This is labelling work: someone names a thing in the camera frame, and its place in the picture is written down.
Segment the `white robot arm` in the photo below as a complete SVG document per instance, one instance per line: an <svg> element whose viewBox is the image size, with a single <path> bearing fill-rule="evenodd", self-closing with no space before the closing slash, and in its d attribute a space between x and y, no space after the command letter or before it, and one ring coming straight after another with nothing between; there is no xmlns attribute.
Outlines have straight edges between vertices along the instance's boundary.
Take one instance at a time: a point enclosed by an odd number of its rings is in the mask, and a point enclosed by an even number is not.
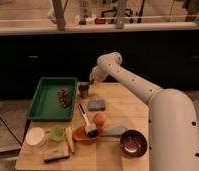
<svg viewBox="0 0 199 171"><path fill-rule="evenodd" d="M199 131L191 99L162 88L121 66L118 52L101 55L89 79L116 79L149 108L149 171L199 171Z"/></svg>

